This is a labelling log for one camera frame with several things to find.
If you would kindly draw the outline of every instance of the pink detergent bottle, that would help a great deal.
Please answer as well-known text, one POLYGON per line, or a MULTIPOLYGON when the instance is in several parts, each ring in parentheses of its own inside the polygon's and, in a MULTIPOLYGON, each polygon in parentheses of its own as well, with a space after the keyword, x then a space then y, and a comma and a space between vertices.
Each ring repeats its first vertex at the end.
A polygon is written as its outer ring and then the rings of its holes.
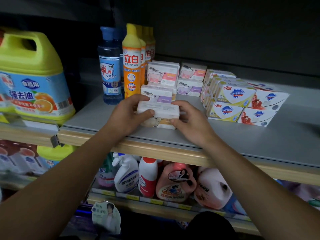
POLYGON ((155 191, 159 199, 184 202, 196 187, 197 182, 190 167, 175 162, 164 168, 155 191))
POLYGON ((230 187, 216 168, 205 169, 197 184, 194 198, 202 206, 220 210, 232 196, 230 187))

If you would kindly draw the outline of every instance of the left hand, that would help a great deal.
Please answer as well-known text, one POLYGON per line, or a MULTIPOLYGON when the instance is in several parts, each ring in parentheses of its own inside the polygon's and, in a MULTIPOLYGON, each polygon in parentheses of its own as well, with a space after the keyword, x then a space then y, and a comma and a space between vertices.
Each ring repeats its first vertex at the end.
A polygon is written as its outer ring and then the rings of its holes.
POLYGON ((102 130, 111 133, 112 137, 117 141, 130 135, 138 125, 154 116, 155 112, 152 109, 148 109, 140 114, 134 113, 134 107, 137 107, 140 101, 149 100, 149 97, 142 94, 134 94, 122 100, 115 107, 102 130))

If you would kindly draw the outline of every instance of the forearm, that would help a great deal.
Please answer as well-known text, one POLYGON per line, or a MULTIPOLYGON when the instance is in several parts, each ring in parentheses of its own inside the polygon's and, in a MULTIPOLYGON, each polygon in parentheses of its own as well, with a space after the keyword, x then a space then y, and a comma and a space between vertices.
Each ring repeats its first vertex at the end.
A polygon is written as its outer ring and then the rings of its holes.
POLYGON ((204 149, 265 239, 318 238, 318 210, 284 189, 220 138, 204 149))
POLYGON ((62 232, 117 139, 94 137, 0 206, 4 239, 55 239, 62 232), (15 226, 19 231, 10 231, 15 226))

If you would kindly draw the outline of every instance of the white and pink bottle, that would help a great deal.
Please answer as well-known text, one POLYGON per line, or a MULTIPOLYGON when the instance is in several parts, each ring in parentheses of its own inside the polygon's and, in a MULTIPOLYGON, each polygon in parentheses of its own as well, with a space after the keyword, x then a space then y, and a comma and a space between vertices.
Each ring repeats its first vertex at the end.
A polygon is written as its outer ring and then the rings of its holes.
POLYGON ((154 158, 142 157, 139 164, 139 190, 145 197, 153 197, 158 177, 158 162, 154 158))
POLYGON ((159 199, 184 202, 196 187, 197 182, 190 167, 175 162, 164 168, 155 191, 159 199))
POLYGON ((207 168, 200 174, 195 200, 202 206, 220 210, 230 200, 232 191, 216 168, 207 168))

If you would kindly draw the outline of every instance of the right arm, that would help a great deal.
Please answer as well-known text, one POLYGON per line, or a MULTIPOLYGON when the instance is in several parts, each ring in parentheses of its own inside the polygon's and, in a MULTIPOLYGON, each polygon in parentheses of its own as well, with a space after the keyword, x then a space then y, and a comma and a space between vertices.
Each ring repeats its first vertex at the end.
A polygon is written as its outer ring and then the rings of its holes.
POLYGON ((202 147, 237 196, 265 239, 319 239, 320 212, 227 145, 206 116, 187 101, 175 101, 186 112, 171 120, 185 137, 202 147))

